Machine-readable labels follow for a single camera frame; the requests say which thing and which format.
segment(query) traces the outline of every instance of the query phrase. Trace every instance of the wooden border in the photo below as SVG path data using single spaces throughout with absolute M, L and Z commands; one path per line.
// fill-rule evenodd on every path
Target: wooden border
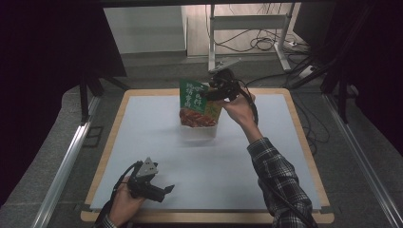
M 330 202 L 327 198 L 326 192 L 324 190 L 320 175 L 317 172 L 317 166 L 315 164 L 314 158 L 311 153 L 308 142 L 305 138 L 305 133 L 303 132 L 302 126 L 299 121 L 299 117 L 294 107 L 294 102 L 291 97 L 290 92 L 285 88 L 250 88 L 250 91 L 254 94 L 282 94 L 288 105 L 294 126 L 297 131 L 299 142 L 301 144 L 302 150 L 304 152 L 305 159 L 308 164 L 308 168 L 313 177 L 315 187 L 319 196 L 320 204 L 323 207 L 329 207 Z M 106 147 L 104 149 L 103 156 L 98 164 L 97 171 L 95 173 L 94 179 L 92 181 L 91 187 L 89 188 L 86 204 L 90 205 L 94 198 L 95 192 L 101 182 L 102 176 L 106 170 L 107 161 L 109 160 L 110 154 L 112 152 L 113 144 L 115 143 L 119 128 L 121 126 L 125 108 L 127 106 L 128 100 L 131 96 L 175 96 L 179 95 L 179 90 L 174 89 L 131 89 L 128 90 L 121 102 L 119 111 L 116 115 L 115 122 L 112 125 L 112 129 L 109 133 L 109 137 L 106 142 Z M 98 217 L 98 212 L 82 211 L 81 219 L 83 221 L 95 221 Z M 332 223 L 335 220 L 335 215 L 333 213 L 321 214 L 320 211 L 314 212 L 313 216 L 317 223 Z M 255 212 L 255 213 L 241 213 L 241 212 L 169 212 L 169 211 L 153 211 L 153 210 L 143 210 L 139 212 L 134 218 L 136 222 L 140 223 L 244 223 L 244 224 L 261 224 L 261 223 L 272 223 L 273 217 L 269 213 Z

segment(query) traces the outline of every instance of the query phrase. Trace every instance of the metal rail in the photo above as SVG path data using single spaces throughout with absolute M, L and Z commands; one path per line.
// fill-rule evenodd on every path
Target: metal rail
M 346 139 L 348 145 L 352 149 L 355 160 L 358 163 L 364 177 L 366 178 L 368 184 L 374 192 L 376 199 L 378 200 L 382 210 L 384 211 L 389 223 L 393 228 L 403 227 L 403 219 L 399 213 L 391 195 L 385 188 L 377 174 L 375 173 L 373 167 L 362 150 L 359 142 L 356 140 L 353 131 L 348 124 L 345 124 L 337 112 L 337 104 L 331 95 L 323 95 L 323 98 L 331 110 L 333 117 L 336 120 L 338 127 L 341 130 L 344 138 Z
M 59 170 L 53 179 L 53 182 L 39 208 L 38 214 L 34 222 L 32 223 L 32 228 L 47 227 L 48 222 L 53 214 L 54 208 L 60 198 L 60 195 L 65 188 L 68 176 L 71 169 L 77 159 L 78 153 L 80 152 L 81 146 L 83 145 L 84 139 L 86 138 L 86 133 L 91 126 L 92 119 L 95 114 L 95 110 L 98 107 L 98 103 L 101 101 L 98 97 L 93 97 L 91 103 L 89 104 L 89 118 L 88 121 L 78 127 L 70 146 L 68 147 L 67 153 L 60 164 Z

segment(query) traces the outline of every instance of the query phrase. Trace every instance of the plaid shirt sleeve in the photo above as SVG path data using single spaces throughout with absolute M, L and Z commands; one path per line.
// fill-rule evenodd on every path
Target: plaid shirt sleeve
M 112 221 L 109 219 L 109 216 L 106 215 L 99 224 L 94 224 L 92 228 L 117 228 Z
M 253 142 L 247 149 L 259 176 L 259 186 L 263 191 L 267 209 L 274 217 L 273 227 L 306 226 L 287 205 L 273 195 L 265 184 L 272 186 L 276 192 L 310 220 L 314 227 L 317 226 L 311 214 L 311 200 L 300 188 L 294 166 L 276 150 L 267 138 Z

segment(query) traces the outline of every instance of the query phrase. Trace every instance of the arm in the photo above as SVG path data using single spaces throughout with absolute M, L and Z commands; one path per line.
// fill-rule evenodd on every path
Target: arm
M 253 112 L 246 99 L 239 96 L 232 102 L 218 101 L 228 115 L 240 125 L 250 145 L 252 163 L 259 176 L 259 186 L 270 214 L 274 217 L 273 227 L 306 227 L 289 206 L 279 197 L 289 201 L 304 217 L 313 223 L 312 203 L 298 184 L 294 166 L 289 163 L 270 141 L 263 137 L 253 120 Z

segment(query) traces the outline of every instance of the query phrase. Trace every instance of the human hand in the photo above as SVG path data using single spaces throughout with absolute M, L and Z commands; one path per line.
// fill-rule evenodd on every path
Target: human hand
M 145 198 L 134 199 L 131 197 L 126 183 L 128 178 L 125 177 L 123 183 L 118 187 L 109 213 L 110 221 L 117 227 L 133 218 L 145 201 Z
M 255 101 L 256 96 L 251 94 L 252 101 Z M 240 94 L 234 101 L 226 102 L 225 100 L 216 101 L 216 104 L 223 107 L 228 115 L 240 126 L 251 124 L 254 121 L 254 114 L 251 106 L 246 98 Z
M 252 101 L 255 101 L 256 96 L 251 94 Z M 255 123 L 255 116 L 251 105 L 243 95 L 239 95 L 234 101 L 226 102 L 225 100 L 216 101 L 216 104 L 223 107 L 228 115 L 242 127 L 249 143 L 253 143 L 263 136 Z

